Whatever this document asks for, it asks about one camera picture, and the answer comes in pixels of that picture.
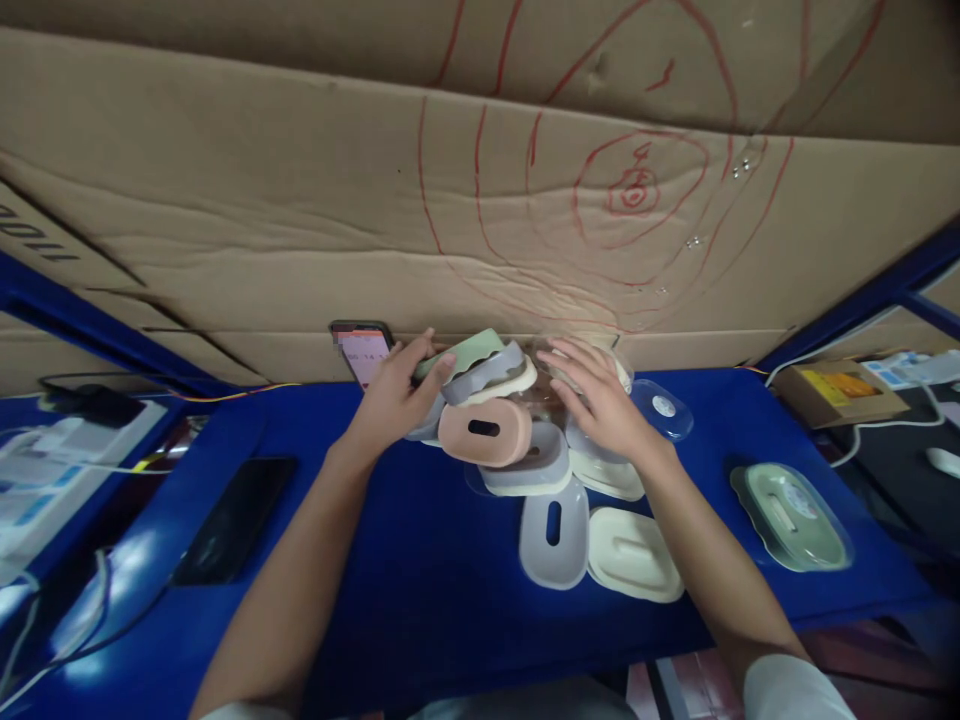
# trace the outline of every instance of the black phone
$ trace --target black phone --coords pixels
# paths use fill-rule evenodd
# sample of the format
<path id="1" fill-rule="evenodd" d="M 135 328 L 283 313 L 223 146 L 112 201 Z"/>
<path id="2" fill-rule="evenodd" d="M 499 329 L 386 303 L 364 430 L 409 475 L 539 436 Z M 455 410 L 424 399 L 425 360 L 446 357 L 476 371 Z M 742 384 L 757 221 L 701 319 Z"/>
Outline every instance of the black phone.
<path id="1" fill-rule="evenodd" d="M 250 458 L 230 480 L 170 578 L 171 585 L 233 582 L 284 485 L 297 470 L 293 457 Z"/>
<path id="2" fill-rule="evenodd" d="M 354 379 L 366 390 L 377 366 L 393 347 L 390 330 L 374 320 L 334 320 L 330 323 L 330 334 Z"/>

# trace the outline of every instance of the small box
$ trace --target small box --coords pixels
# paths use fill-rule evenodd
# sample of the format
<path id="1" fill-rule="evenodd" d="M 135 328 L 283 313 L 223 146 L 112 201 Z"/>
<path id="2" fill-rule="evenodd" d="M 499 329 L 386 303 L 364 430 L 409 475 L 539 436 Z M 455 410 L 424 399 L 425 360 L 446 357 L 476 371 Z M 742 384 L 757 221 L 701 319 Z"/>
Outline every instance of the small box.
<path id="1" fill-rule="evenodd" d="M 852 360 L 792 365 L 777 374 L 773 386 L 814 430 L 886 420 L 910 409 Z"/>

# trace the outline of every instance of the blue table surface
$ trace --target blue table surface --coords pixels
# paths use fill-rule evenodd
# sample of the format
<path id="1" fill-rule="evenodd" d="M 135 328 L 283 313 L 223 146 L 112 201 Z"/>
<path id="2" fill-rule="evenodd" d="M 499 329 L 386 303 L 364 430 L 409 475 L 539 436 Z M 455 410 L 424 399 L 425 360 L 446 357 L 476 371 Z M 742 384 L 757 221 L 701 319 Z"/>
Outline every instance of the blue table surface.
<path id="1" fill-rule="evenodd" d="M 691 477 L 757 562 L 798 629 L 912 609 L 934 600 L 911 562 L 747 370 L 644 374 L 693 411 L 678 448 Z M 51 673 L 19 703 L 23 717 L 69 703 L 75 717 L 185 716 L 204 670 L 257 570 L 283 532 L 360 400 L 353 385 L 284 388 L 222 404 L 113 555 L 106 637 L 146 606 L 240 464 L 293 455 L 281 496 L 240 580 L 171 588 L 126 636 Z M 850 535 L 856 557 L 836 573 L 795 574 L 767 555 L 728 481 L 729 469 L 776 461 L 803 472 Z M 649 514 L 645 500 L 590 493 L 593 506 Z M 684 596 L 659 605 L 589 577 L 569 592 L 541 588 L 517 558 L 519 498 L 484 498 L 462 463 L 400 442 L 380 461 L 317 658 L 304 717 L 396 708 L 690 652 L 711 644 Z M 87 588 L 52 638 L 85 617 Z"/>

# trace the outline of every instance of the yellow wire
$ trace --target yellow wire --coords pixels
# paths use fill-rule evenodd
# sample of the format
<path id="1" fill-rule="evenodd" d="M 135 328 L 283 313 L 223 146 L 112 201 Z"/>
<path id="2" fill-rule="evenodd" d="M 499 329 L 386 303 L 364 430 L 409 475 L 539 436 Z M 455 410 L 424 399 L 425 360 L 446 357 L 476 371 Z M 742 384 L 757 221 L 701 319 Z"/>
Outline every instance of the yellow wire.
<path id="1" fill-rule="evenodd" d="M 175 393 L 172 390 L 170 394 L 175 398 L 180 398 L 181 400 L 187 400 L 189 402 L 220 402 L 221 400 L 236 400 L 237 398 L 247 397 L 248 395 L 256 395 L 257 393 L 267 392 L 268 390 L 276 390 L 282 387 L 294 387 L 297 385 L 302 385 L 303 383 L 277 383 L 275 385 L 266 385 L 262 388 L 254 388 L 253 390 L 246 390 L 244 392 L 234 393 L 233 395 L 224 395 L 219 398 L 195 398 L 188 395 L 180 395 Z"/>

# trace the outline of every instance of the phone screen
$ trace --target phone screen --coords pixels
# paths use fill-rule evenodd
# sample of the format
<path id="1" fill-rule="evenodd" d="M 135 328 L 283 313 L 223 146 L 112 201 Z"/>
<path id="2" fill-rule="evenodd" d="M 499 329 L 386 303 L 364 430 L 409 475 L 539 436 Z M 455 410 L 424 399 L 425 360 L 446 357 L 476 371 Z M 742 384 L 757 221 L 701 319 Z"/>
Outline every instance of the phone screen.
<path id="1" fill-rule="evenodd" d="M 390 354 L 387 339 L 379 330 L 361 330 L 337 332 L 337 343 L 343 352 L 350 369 L 364 390 L 373 381 L 380 361 Z"/>

